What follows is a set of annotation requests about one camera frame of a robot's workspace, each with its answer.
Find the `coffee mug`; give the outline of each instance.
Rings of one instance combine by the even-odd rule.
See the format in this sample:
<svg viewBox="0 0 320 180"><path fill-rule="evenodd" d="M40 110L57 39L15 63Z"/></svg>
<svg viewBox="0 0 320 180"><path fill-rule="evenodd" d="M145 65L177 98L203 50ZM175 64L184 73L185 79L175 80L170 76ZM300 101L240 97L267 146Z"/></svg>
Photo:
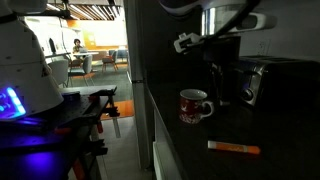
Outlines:
<svg viewBox="0 0 320 180"><path fill-rule="evenodd" d="M214 112L213 102L204 101L207 93L198 89L185 89L180 92L179 118L186 123L197 124L204 117L211 116ZM203 114L205 106L210 107L208 114Z"/></svg>

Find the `floor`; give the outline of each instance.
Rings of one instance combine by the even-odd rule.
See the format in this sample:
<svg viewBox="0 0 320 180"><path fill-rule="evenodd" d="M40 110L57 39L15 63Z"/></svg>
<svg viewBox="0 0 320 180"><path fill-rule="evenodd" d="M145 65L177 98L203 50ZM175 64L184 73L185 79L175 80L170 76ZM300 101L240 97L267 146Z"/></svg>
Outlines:
<svg viewBox="0 0 320 180"><path fill-rule="evenodd" d="M95 85L117 85L114 96L115 101L132 99L132 87L127 75L127 67L119 66L118 71L107 66L106 72L101 72L101 64L93 66L92 79ZM82 78L73 78L73 86L86 86ZM145 171L139 168L136 128L134 117L118 119L121 137L116 138L113 121L102 121L104 132L100 138L104 139L108 147L107 155L97 157L100 173L103 180L155 180L153 171ZM73 172L69 173L69 179L75 179Z"/></svg>

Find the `kitchen counter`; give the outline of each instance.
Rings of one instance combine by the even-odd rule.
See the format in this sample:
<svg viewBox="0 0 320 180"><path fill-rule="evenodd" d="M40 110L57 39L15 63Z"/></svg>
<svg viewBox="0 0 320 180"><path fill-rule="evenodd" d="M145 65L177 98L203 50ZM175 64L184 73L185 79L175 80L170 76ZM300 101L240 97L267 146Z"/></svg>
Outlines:
<svg viewBox="0 0 320 180"><path fill-rule="evenodd" d="M261 111L234 101L224 111L189 125L178 117L179 92L192 86L205 90L199 85L148 84L155 113L159 113L156 121L163 125L181 179L320 178L319 111L307 107ZM256 145L261 154L208 150L209 139Z"/></svg>

